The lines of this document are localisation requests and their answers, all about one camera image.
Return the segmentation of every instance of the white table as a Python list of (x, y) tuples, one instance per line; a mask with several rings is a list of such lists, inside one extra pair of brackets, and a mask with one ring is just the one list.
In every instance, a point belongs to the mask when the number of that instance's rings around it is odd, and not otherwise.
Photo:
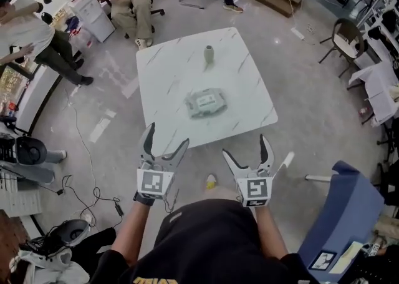
[[(214, 48), (214, 63), (208, 67), (207, 45)], [(156, 124), (154, 156), (173, 152), (187, 138), (190, 147), (196, 147), (277, 122), (270, 95), (235, 27), (138, 51), (137, 69), (145, 123)], [(227, 110), (190, 119), (185, 97), (212, 87), (223, 91)]]
[(383, 124), (396, 114), (399, 103), (391, 98), (389, 88), (397, 85), (399, 80), (390, 62), (382, 61), (374, 66), (366, 67), (353, 73), (349, 80), (349, 85), (356, 79), (360, 79), (365, 83), (368, 100), (373, 107), (375, 115), (372, 120), (373, 126)]

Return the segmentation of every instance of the marble tabletop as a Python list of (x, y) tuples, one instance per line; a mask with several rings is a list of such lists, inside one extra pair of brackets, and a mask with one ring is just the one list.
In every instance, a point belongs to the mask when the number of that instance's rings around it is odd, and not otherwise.
[[(214, 62), (204, 59), (214, 48)], [(196, 147), (277, 122), (273, 102), (235, 27), (181, 37), (137, 52), (146, 125), (155, 122), (152, 152), (169, 154), (190, 138)], [(190, 119), (185, 98), (209, 88), (222, 90), (228, 108)]]

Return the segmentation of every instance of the black t-shirt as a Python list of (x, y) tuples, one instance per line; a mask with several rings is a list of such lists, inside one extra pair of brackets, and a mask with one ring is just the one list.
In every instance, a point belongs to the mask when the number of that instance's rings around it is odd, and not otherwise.
[(318, 283), (297, 254), (281, 260), (264, 257), (249, 209), (237, 201), (205, 200), (167, 216), (154, 249), (133, 268), (120, 253), (105, 252), (90, 282), (297, 284), (298, 280)]

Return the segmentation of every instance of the blue object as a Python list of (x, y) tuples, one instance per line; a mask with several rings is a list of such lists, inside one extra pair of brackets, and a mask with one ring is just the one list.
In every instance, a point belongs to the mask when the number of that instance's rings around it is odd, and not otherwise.
[[(324, 207), (298, 251), (308, 271), (321, 282), (341, 279), (345, 272), (329, 271), (352, 242), (367, 242), (384, 206), (383, 197), (357, 169), (344, 161), (332, 169), (338, 174), (332, 176)], [(326, 270), (312, 270), (321, 252), (336, 256)]]

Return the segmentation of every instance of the bottle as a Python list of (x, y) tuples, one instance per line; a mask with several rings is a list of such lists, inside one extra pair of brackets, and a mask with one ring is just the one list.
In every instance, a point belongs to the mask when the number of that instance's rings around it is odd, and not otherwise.
[(213, 58), (214, 58), (214, 51), (212, 46), (206, 46), (205, 50), (204, 50), (204, 57), (205, 57), (205, 61), (207, 64), (210, 64), (213, 62)]

